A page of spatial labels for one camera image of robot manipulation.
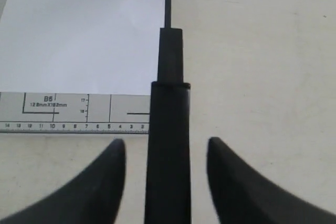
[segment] white surface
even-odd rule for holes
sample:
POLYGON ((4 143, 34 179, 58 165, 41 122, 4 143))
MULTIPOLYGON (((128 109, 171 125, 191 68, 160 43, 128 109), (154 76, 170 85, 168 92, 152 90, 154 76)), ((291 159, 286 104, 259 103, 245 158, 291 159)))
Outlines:
MULTIPOLYGON (((218 223, 205 174, 212 135, 280 186, 336 213, 335 17, 336 0, 173 0, 192 84, 193 223, 218 223)), ((65 183, 110 140, 2 136, 1 215, 65 183)), ((126 141, 117 224, 142 223, 147 143, 126 141)))
POLYGON ((164 0, 7 0, 0 90, 149 95, 164 0))

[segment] measurement scale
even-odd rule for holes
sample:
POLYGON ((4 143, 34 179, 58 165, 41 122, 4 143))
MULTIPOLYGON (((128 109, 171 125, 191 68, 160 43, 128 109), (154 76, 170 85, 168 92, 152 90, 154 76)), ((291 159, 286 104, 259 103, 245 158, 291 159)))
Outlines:
POLYGON ((148 134, 149 95, 0 92, 0 133, 148 134))

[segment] paper sheet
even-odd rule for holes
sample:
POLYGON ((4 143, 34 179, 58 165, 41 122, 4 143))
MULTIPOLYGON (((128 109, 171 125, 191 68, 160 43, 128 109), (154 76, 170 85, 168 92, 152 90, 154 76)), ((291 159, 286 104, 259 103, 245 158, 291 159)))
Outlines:
POLYGON ((150 94, 164 0, 7 0, 0 92, 150 94))

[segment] cutting mat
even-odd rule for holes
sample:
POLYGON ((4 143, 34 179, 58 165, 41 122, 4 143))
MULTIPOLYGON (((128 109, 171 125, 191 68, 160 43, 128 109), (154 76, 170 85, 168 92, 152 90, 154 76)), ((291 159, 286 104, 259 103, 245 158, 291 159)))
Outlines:
MULTIPOLYGON (((0 0, 0 15, 6 0, 0 0)), ((147 134, 149 96, 9 93, 0 90, 0 133, 147 134)))

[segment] white paper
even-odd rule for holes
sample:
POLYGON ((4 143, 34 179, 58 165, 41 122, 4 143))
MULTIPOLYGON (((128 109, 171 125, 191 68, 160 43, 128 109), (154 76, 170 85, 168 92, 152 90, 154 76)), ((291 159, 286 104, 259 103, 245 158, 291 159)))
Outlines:
POLYGON ((7 0, 0 91, 150 94, 164 0, 7 0))

